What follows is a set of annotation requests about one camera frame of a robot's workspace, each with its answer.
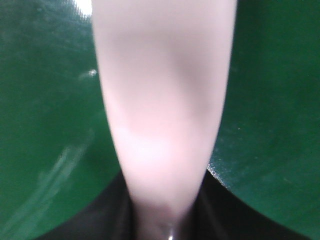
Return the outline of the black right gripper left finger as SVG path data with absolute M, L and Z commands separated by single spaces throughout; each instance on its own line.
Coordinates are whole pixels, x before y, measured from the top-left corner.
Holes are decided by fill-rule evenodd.
M 133 240 L 133 206 L 122 172 L 85 208 L 37 240 Z

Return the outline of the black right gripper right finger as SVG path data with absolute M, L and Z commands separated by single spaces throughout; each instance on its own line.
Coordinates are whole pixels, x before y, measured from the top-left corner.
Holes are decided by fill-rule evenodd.
M 185 240 L 307 240 L 256 211 L 231 193 L 212 174 L 187 171 L 183 179 L 195 190 Z

